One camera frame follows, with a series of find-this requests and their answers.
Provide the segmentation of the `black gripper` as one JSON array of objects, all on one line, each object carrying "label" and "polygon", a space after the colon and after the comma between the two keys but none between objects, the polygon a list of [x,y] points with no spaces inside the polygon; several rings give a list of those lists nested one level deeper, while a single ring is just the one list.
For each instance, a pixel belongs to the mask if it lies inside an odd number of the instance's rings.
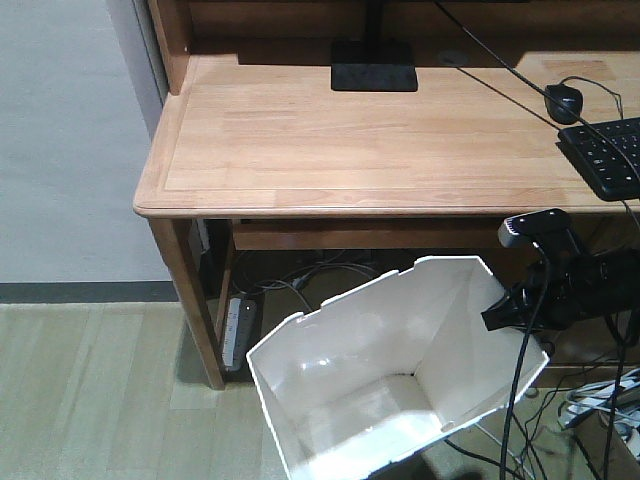
[{"label": "black gripper", "polygon": [[607,315],[608,263],[580,256],[554,264],[531,264],[519,285],[519,300],[506,295],[481,313],[488,331],[502,328],[566,330],[582,320]]}]

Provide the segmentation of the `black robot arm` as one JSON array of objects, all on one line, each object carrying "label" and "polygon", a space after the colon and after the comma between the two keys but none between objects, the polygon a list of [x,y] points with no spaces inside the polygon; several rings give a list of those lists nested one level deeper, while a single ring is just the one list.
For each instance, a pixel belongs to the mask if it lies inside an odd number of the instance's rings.
[{"label": "black robot arm", "polygon": [[568,329],[578,321],[639,307],[639,251],[579,255],[528,267],[528,275],[482,313],[489,331]]}]

